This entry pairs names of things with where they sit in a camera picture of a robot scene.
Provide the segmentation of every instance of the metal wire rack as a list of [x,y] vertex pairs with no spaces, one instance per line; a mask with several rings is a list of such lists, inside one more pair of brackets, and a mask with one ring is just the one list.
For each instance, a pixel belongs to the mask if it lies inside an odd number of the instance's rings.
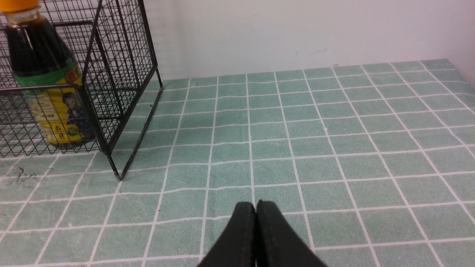
[[[42,0],[40,13],[51,22],[77,59],[82,84],[21,87],[12,73],[6,21],[1,17],[0,155],[100,150],[106,154],[116,177],[122,180],[140,146],[163,89],[143,0]],[[119,173],[112,150],[155,73],[160,91],[131,157]],[[90,128],[85,130],[84,126],[83,129],[78,126],[78,129],[81,133],[90,132],[89,138],[80,142],[67,140],[63,142],[66,145],[51,143],[45,138],[45,128],[38,122],[38,112],[35,113],[25,92],[39,94],[59,89],[64,95],[72,88],[76,92],[76,103],[84,109],[86,125]],[[47,112],[41,104],[39,106],[40,113],[47,117]],[[64,119],[58,121],[66,124]]]

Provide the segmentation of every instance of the plastic bottle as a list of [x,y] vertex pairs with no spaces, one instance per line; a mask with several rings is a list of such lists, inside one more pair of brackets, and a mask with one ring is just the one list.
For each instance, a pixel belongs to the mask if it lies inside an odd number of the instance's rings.
[[[0,0],[0,10],[8,22],[6,33],[15,80],[21,86],[80,86],[76,58],[39,9],[39,0]],[[72,148],[94,139],[74,88],[32,90],[24,95],[47,142]]]

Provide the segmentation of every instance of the green tile pattern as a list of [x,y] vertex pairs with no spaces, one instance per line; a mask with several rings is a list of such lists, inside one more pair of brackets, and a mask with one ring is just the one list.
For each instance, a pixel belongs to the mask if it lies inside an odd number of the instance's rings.
[[196,266],[259,199],[329,266],[473,265],[475,93],[447,60],[164,84],[119,184],[100,153],[0,159],[0,266]]

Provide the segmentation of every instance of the white wall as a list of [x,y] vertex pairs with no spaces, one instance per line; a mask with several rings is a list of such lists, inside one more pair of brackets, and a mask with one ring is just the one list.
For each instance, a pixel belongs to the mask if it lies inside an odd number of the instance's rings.
[[165,79],[448,58],[475,84],[474,0],[145,0]]

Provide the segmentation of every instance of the green label band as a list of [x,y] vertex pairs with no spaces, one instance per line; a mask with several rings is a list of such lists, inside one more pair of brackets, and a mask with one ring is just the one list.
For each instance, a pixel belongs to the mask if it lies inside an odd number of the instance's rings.
[[[63,69],[60,69],[51,73],[43,74],[43,75],[30,76],[30,77],[19,77],[17,75],[14,75],[13,77],[20,84],[20,86],[23,86],[23,87],[55,85],[61,80],[63,80],[65,73],[71,70],[72,68],[74,68],[76,64],[77,62],[74,61],[69,66]],[[29,90],[29,91],[24,91],[24,94],[27,96],[37,96],[43,93],[44,91],[45,89]]]

